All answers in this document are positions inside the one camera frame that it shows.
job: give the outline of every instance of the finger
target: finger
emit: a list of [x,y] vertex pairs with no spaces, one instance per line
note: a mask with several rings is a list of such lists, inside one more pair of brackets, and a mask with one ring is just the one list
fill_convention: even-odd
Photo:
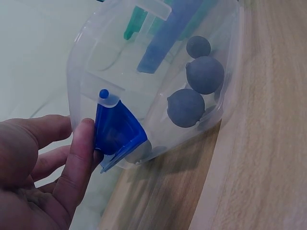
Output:
[[66,163],[70,145],[62,146],[38,156],[36,165],[31,172],[34,182],[51,175]]
[[[104,158],[103,155],[100,154],[98,151],[94,152],[94,159],[93,159],[93,163],[92,163],[91,173],[93,173],[93,171],[99,165],[99,163],[103,160],[103,158]],[[42,191],[43,193],[53,193],[54,187],[56,186],[58,180],[59,179],[56,179],[54,182],[43,185],[43,186],[39,187],[38,189],[40,191]],[[84,186],[83,196],[85,194],[86,188],[87,188],[87,186]]]
[[50,229],[68,229],[72,216],[69,215],[65,207],[58,202],[51,193],[42,193],[38,189],[25,190],[24,195],[28,201],[28,204],[34,215],[37,215],[34,221],[35,229],[45,229],[46,220],[39,214],[41,211],[47,213],[51,219],[49,219]]
[[104,155],[98,151],[94,151],[94,159],[93,159],[93,164],[92,164],[92,173],[97,168],[97,166],[102,162],[104,159]]
[[74,132],[71,150],[53,196],[72,216],[88,185],[94,155],[94,121],[83,120]]
[[53,190],[56,186],[57,182],[51,182],[46,185],[40,186],[38,189],[43,193],[53,193]]
[[39,149],[54,141],[67,139],[71,135],[71,122],[67,116],[47,115],[32,119],[11,119],[6,122],[23,128],[37,143]]
[[0,187],[21,186],[36,164],[38,149],[70,133],[69,118],[59,115],[0,122]]

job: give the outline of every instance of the teal plastic part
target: teal plastic part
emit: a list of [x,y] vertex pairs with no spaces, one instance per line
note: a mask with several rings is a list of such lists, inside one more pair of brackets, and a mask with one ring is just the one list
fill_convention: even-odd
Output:
[[[171,5],[174,0],[165,0],[164,3]],[[195,29],[200,25],[203,18],[206,16],[207,11],[216,3],[216,0],[206,0],[199,7],[195,15],[192,17],[190,22],[188,23],[185,30],[182,32],[179,37],[179,41],[182,41],[185,38],[189,38]],[[124,39],[129,40],[135,32],[139,32],[141,27],[145,21],[148,12],[136,6],[133,10],[132,16],[128,23],[127,29],[124,33]],[[149,30],[149,34],[154,35],[159,29],[160,25],[163,23],[163,20],[160,18],[155,18],[153,25]]]

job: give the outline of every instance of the transparent plastic box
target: transparent plastic box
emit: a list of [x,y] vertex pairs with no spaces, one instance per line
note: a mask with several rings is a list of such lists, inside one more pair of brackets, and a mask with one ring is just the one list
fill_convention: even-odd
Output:
[[73,129],[95,120],[102,172],[161,155],[216,125],[238,55],[236,0],[106,0],[67,67]]

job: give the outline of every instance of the wooden table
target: wooden table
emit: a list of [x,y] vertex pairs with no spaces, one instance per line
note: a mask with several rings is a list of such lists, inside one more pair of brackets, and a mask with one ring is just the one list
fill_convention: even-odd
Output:
[[242,47],[235,112],[124,171],[101,230],[307,228],[307,1],[246,0]]

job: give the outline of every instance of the gray ball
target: gray ball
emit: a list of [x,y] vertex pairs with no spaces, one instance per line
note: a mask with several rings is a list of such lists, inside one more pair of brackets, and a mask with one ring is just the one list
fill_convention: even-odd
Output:
[[192,89],[181,89],[168,99],[167,114],[171,121],[182,128],[194,126],[205,112],[205,101]]
[[208,56],[210,52],[211,52],[211,45],[206,38],[202,36],[194,36],[188,40],[187,53],[192,58]]
[[186,65],[187,80],[200,94],[215,92],[224,81],[222,64],[212,57],[199,57]]

